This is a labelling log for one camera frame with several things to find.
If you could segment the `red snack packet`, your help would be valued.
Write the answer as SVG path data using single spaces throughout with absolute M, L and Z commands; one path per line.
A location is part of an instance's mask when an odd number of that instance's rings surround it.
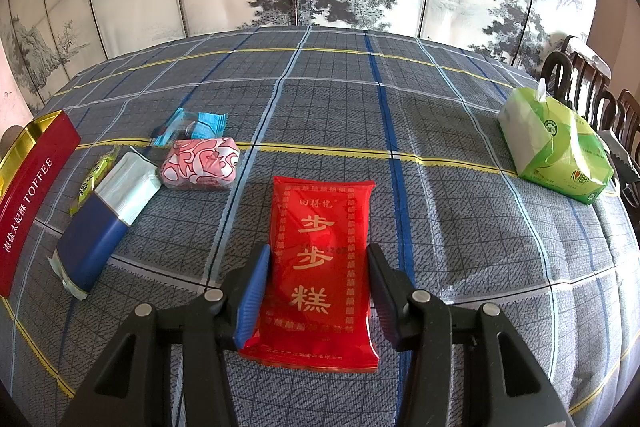
M 376 371 L 366 254 L 374 188 L 274 178 L 270 275 L 242 357 L 288 369 Z

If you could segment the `pink white patterned packet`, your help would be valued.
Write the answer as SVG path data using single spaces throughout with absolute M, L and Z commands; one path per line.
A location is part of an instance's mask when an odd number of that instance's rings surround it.
M 160 166 L 160 181 L 169 188 L 225 188 L 236 178 L 240 150 L 232 138 L 178 140 Z

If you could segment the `navy and mint snack packet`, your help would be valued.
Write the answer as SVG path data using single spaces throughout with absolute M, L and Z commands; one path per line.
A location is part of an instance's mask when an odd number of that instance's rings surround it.
M 130 150 L 88 197 L 58 240 L 49 263 L 63 287 L 88 297 L 120 240 L 160 189 L 156 166 Z

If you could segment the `blue plaid tablecloth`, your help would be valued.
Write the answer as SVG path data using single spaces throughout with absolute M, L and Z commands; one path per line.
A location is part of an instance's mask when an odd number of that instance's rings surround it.
M 1 382 L 34 426 L 53 426 L 139 303 L 183 305 L 269 242 L 286 265 L 279 334 L 363 335 L 367 374 L 262 366 L 228 355 L 243 426 L 390 426 L 408 369 L 361 303 L 375 243 L 444 303 L 495 303 L 579 426 L 610 415 L 639 368 L 639 248 L 612 190 L 589 205 L 521 179 L 498 121 L 535 81 L 418 38 L 313 27 L 244 29 L 158 44 L 83 67 L 57 87 L 80 143 L 38 210 L 1 301 Z M 146 157 L 177 110 L 228 118 L 239 159 L 180 154 L 232 182 L 135 191 L 137 218 L 85 299 L 50 258 L 70 206 L 108 153 Z

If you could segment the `teal candy wrapper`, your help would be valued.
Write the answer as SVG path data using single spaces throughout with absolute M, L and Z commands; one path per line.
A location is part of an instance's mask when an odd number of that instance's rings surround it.
M 168 121 L 153 132 L 151 144 L 163 147 L 177 140 L 221 138 L 227 121 L 227 114 L 193 113 L 178 107 Z

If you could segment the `green small snack packet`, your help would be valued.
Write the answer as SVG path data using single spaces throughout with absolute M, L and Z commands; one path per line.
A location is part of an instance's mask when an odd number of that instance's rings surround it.
M 84 181 L 80 184 L 77 197 L 74 199 L 68 213 L 70 217 L 74 217 L 79 209 L 85 204 L 88 197 L 94 192 L 98 185 L 104 180 L 115 165 L 117 156 L 120 151 L 119 145 L 114 145 L 111 150 L 101 155 L 91 167 Z

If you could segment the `green tissue pack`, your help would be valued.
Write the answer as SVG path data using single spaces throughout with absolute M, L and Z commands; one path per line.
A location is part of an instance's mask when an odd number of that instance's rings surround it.
M 498 121 L 520 178 L 586 205 L 612 180 L 600 136 L 573 109 L 548 95 L 543 81 L 535 89 L 513 90 Z

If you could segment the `red gold toffee tin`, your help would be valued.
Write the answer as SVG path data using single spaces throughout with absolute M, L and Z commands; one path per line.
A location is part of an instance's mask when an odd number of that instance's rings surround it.
M 70 117 L 57 110 L 32 120 L 1 159 L 0 283 L 8 297 L 36 214 L 80 143 Z

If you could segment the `dark wooden chair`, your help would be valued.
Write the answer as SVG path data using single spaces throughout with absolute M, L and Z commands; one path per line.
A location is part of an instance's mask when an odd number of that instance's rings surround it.
M 610 90 L 610 66 L 578 37 L 567 35 L 547 54 L 540 77 L 553 98 L 574 109 L 597 132 L 614 169 L 614 187 L 625 202 L 637 206 L 638 197 L 631 190 L 639 183 L 639 166 L 622 141 L 627 112 Z

